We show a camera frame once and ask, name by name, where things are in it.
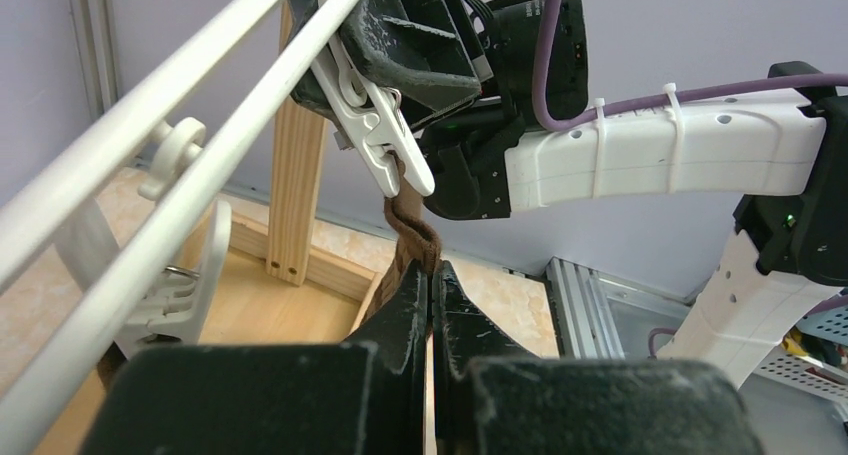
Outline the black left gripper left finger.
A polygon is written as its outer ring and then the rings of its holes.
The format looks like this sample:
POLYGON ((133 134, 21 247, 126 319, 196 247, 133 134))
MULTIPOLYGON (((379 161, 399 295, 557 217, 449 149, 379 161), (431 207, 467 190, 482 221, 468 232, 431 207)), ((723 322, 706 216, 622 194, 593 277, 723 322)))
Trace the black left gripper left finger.
POLYGON ((148 349, 118 373, 84 454, 420 454, 426 298, 418 263, 335 344, 148 349))

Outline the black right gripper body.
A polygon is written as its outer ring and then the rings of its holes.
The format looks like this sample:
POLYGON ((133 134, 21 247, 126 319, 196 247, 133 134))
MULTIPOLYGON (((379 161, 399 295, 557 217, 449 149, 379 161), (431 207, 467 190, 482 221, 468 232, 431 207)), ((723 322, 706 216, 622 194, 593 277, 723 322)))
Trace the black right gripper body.
MULTIPOLYGON (((482 99, 465 111, 486 122, 519 119, 540 125, 534 113, 537 41, 545 0, 462 0, 480 22, 478 40, 493 78, 483 83, 482 99)), ((571 120, 588 106, 589 64, 583 0, 559 0, 546 77, 545 107, 555 120, 571 120)))

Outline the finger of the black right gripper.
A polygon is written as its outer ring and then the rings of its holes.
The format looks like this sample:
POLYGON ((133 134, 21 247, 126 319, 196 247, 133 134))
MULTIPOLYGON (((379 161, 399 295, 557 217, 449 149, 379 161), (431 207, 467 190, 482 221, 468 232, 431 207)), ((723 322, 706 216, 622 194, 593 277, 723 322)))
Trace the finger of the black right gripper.
MULTIPOLYGON (((288 13, 292 18, 289 42, 298 35, 317 9, 317 0, 288 0, 288 13)), ((338 117, 310 69, 296 84, 291 97, 299 106, 324 117, 333 124, 339 123, 338 117)))
POLYGON ((482 46, 461 0, 360 0, 339 36, 360 74, 400 92, 414 131, 481 96, 482 46))

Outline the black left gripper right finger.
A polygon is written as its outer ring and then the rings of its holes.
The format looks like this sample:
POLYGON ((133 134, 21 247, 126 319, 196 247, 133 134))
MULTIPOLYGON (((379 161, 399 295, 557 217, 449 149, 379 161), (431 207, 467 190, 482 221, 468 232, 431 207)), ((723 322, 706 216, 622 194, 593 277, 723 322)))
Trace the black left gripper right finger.
POLYGON ((693 360, 542 358, 465 294, 431 279, 441 454, 760 454, 734 386, 693 360))

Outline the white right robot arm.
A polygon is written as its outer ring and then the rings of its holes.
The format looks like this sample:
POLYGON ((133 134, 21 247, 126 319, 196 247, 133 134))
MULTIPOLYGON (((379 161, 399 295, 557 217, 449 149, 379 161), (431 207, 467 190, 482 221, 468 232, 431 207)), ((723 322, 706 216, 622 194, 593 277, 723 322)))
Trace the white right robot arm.
POLYGON ((399 237, 365 316, 411 263, 440 267, 423 210, 476 220, 739 192, 718 270, 660 355, 741 384, 847 284, 847 78, 787 62, 765 79, 589 102, 585 42, 582 0, 357 0, 342 18, 292 96, 362 156, 399 237))

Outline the white clip drying hanger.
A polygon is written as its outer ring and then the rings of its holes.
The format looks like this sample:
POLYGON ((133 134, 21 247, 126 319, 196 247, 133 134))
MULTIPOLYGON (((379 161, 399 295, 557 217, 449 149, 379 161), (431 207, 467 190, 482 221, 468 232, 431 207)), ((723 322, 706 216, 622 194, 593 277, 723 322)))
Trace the white clip drying hanger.
POLYGON ((276 6, 232 0, 123 96, 1 211, 1 285, 8 288, 78 218, 79 210, 146 143, 158 145, 140 188, 156 208, 118 253, 84 244, 69 267, 94 268, 76 308, 1 399, 1 450, 27 454, 61 414, 96 361, 192 232, 248 149, 360 0, 318 9, 210 139, 166 117, 276 6))

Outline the wooden rack base tray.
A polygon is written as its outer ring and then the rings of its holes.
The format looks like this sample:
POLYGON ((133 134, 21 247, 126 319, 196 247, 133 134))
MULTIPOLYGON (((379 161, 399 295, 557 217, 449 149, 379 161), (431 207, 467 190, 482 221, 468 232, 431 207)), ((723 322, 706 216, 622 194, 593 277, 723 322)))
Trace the wooden rack base tray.
POLYGON ((307 279, 265 272, 265 225, 236 215, 231 248, 200 340, 212 344, 338 342, 364 317, 393 242, 329 222, 313 233, 307 279))

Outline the white perforated storage basket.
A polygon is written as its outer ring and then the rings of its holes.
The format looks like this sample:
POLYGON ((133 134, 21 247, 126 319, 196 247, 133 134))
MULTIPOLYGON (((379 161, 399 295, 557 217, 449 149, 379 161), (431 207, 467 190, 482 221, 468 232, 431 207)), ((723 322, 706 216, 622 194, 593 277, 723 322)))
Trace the white perforated storage basket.
POLYGON ((834 403, 847 403, 847 372, 809 356, 774 348, 754 373, 834 403))

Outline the blue perforated storage basket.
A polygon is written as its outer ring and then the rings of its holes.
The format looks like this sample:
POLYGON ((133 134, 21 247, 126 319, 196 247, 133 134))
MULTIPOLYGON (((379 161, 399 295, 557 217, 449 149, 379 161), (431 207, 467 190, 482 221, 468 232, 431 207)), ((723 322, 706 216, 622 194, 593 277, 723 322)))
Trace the blue perforated storage basket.
POLYGON ((796 324, 796 327, 805 335, 846 346, 847 305, 806 315, 796 324))

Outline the right wooden rack post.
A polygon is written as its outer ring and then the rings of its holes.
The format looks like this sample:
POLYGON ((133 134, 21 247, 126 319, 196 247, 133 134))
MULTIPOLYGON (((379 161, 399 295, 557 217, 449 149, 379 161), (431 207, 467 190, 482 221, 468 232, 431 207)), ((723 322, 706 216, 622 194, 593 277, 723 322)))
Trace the right wooden rack post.
POLYGON ((306 279, 325 149, 326 122, 287 98, 274 120, 266 272, 306 279))

